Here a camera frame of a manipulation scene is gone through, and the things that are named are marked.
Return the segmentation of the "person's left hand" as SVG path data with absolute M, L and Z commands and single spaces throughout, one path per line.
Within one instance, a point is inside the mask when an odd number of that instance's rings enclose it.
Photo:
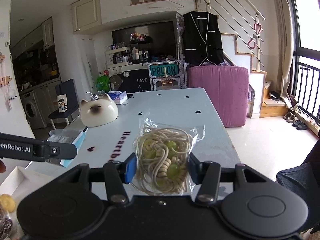
M 4 173 L 6 169 L 6 165 L 0 160 L 0 173 Z

